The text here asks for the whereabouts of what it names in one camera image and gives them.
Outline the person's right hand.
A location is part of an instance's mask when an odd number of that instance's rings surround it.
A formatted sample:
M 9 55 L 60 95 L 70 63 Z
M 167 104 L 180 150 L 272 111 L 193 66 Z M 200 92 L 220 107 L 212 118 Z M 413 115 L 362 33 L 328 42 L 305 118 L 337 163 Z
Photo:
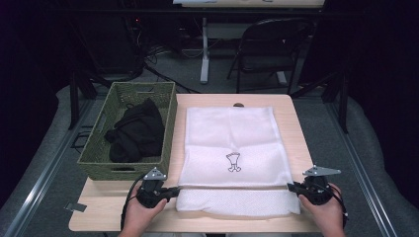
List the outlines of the person's right hand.
M 332 229 L 344 230 L 342 206 L 335 197 L 323 205 L 314 205 L 303 195 L 299 195 L 298 198 L 300 203 L 313 215 L 313 220 L 320 232 Z

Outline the black folding chair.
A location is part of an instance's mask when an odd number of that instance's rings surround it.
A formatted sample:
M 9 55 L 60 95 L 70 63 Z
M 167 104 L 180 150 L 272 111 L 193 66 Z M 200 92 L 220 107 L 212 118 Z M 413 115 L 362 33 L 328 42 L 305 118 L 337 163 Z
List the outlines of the black folding chair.
M 240 92 L 241 74 L 289 71 L 291 91 L 303 42 L 312 34 L 314 23 L 305 18 L 266 19 L 248 27 L 239 41 L 227 79 L 236 70 L 236 92 Z

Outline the black garment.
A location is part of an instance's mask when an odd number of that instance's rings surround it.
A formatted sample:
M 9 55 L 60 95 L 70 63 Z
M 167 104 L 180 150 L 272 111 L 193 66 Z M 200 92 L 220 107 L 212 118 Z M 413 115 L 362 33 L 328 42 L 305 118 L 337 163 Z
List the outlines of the black garment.
M 123 117 L 104 136 L 110 143 L 109 157 L 115 163 L 136 163 L 160 156 L 164 132 L 162 116 L 151 99 L 128 104 Z

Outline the person's left hand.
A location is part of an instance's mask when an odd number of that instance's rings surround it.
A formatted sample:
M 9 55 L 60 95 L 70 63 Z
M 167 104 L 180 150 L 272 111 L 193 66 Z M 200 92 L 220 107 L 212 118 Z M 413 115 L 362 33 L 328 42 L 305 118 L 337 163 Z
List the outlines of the person's left hand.
M 127 203 L 126 217 L 122 231 L 144 233 L 153 218 L 164 209 L 166 203 L 167 200 L 163 199 L 155 207 L 146 208 L 138 202 L 135 196 L 132 196 Z

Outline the black metal stand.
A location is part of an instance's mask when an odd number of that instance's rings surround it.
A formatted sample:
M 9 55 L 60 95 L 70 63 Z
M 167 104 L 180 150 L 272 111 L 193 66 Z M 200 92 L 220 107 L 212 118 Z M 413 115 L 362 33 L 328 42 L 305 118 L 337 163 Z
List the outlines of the black metal stand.
M 331 74 L 310 83 L 301 89 L 291 93 L 293 99 L 298 98 L 320 85 L 326 84 L 326 89 L 323 92 L 321 98 L 324 103 L 332 103 L 336 96 L 339 95 L 339 108 L 338 108 L 338 124 L 341 129 L 347 133 L 347 108 L 348 108 L 348 86 L 349 78 L 345 71 L 343 72 L 332 72 Z
M 70 76 L 69 90 L 70 90 L 70 109 L 71 109 L 71 121 L 69 129 L 72 129 L 79 121 L 79 95 L 82 95 L 88 100 L 95 100 L 98 96 L 98 92 L 93 86 L 94 83 L 99 83 L 106 88 L 110 89 L 112 82 L 106 80 L 102 76 L 99 76 L 88 70 L 75 70 Z

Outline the metal table clip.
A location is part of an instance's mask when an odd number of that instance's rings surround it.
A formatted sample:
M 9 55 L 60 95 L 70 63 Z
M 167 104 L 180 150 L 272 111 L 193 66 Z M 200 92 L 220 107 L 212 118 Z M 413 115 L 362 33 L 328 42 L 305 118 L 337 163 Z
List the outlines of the metal table clip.
M 68 202 L 64 208 L 69 211 L 84 212 L 86 205 L 78 202 Z

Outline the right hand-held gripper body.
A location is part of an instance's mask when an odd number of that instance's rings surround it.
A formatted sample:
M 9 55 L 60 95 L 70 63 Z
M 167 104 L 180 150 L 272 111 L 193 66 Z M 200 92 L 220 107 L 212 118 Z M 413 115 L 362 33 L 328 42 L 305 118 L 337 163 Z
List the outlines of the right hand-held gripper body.
M 308 200 L 314 205 L 322 205 L 330 201 L 333 192 L 327 180 L 328 176 L 339 175 L 339 169 L 331 169 L 313 165 L 304 171 L 305 175 L 303 185 L 306 193 L 304 194 Z

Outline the metal floor rail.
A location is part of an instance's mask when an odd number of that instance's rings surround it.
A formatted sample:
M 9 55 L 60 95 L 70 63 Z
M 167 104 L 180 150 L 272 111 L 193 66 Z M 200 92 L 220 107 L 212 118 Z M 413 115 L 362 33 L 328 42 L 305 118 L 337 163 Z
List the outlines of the metal floor rail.
M 325 108 L 328 112 L 328 115 L 332 119 L 332 123 L 337 129 L 340 139 L 345 144 L 345 147 L 349 153 L 349 162 L 352 166 L 353 174 L 357 179 L 362 194 L 368 204 L 370 212 L 375 219 L 382 237 L 398 237 L 349 134 L 345 133 L 340 125 L 338 120 L 338 110 L 333 104 L 330 103 L 326 103 Z
M 57 114 L 22 180 L 0 209 L 0 237 L 82 237 L 68 227 L 86 175 L 77 167 L 82 144 L 94 123 L 97 101 L 81 103 L 80 119 L 70 127 L 69 104 Z

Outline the white mesh laundry bag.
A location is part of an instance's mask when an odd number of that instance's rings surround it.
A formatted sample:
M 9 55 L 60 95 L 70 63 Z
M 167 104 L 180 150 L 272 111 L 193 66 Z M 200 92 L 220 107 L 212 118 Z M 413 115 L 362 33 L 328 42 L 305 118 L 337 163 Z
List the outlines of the white mesh laundry bag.
M 271 107 L 188 108 L 179 211 L 271 217 L 299 214 Z

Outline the white desk leg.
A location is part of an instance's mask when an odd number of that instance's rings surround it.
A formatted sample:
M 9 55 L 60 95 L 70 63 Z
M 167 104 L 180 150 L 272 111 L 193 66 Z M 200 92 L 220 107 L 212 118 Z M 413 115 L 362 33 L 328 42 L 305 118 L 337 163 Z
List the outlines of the white desk leg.
M 207 25 L 206 18 L 203 18 L 202 37 L 203 37 L 203 58 L 202 58 L 200 82 L 202 84 L 207 84 L 207 82 L 209 81 L 210 59 L 209 59 L 208 25 Z

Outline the green woven basket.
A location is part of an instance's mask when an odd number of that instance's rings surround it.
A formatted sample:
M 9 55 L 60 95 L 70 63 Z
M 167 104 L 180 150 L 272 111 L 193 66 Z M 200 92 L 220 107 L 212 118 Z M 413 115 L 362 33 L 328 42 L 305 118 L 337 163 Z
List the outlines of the green woven basket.
M 109 156 L 111 143 L 105 139 L 106 132 L 123 117 L 129 106 L 140 105 L 147 99 L 155 104 L 164 124 L 161 155 L 144 157 L 137 163 L 113 162 Z M 133 181 L 154 167 L 167 174 L 177 106 L 176 86 L 173 82 L 114 83 L 77 161 L 79 167 L 94 181 Z

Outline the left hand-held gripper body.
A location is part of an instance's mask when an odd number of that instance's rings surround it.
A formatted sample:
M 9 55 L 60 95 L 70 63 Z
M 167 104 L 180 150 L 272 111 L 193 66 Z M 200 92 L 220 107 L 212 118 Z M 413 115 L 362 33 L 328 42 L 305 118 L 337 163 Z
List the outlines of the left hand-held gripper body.
M 161 201 L 160 194 L 167 176 L 156 167 L 151 169 L 143 178 L 137 190 L 136 199 L 146 208 L 153 208 Z

